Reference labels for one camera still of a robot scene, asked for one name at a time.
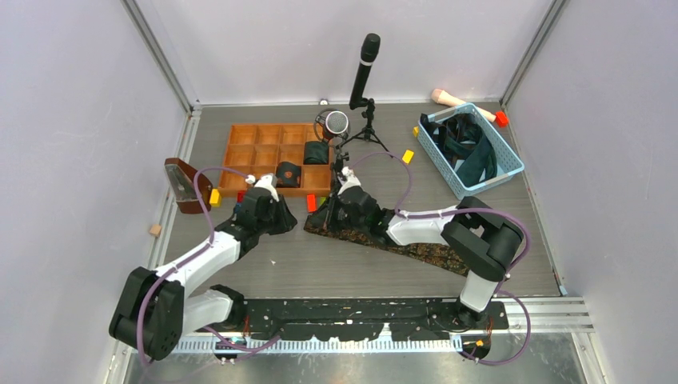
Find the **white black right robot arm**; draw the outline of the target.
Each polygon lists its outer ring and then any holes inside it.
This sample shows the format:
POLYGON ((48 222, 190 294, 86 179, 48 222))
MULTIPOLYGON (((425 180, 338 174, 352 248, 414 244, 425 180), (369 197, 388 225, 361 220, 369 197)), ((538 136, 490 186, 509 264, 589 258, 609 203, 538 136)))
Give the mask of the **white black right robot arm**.
POLYGON ((412 212, 384 208, 359 186, 332 194, 309 214, 304 228, 465 276, 452 317, 468 329, 487 321, 492 297, 532 242, 516 218, 475 197, 442 210, 412 212))

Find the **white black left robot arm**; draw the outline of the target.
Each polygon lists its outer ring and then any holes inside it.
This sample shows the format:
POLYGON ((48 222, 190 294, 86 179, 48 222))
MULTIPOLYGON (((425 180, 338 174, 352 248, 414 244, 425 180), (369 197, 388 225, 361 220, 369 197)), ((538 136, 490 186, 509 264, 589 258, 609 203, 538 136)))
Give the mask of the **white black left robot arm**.
POLYGON ((159 361, 184 334, 216 324, 238 330, 247 311, 243 294, 221 284, 198 296, 192 293, 243 258, 263 234, 284 234, 296 225, 282 194, 271 187, 249 189, 239 211, 215 226, 213 237, 156 270, 138 267, 128 275, 110 321, 110 337, 159 361))

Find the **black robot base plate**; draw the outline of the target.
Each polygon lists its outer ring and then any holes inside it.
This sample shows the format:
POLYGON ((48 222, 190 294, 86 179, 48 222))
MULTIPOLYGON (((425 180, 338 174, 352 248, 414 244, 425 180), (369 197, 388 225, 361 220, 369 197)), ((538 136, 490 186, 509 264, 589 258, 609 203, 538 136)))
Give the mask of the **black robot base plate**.
POLYGON ((255 338, 284 341, 441 340, 450 334, 507 330, 502 302, 479 314, 455 298, 254 299, 246 303, 243 326, 255 338))

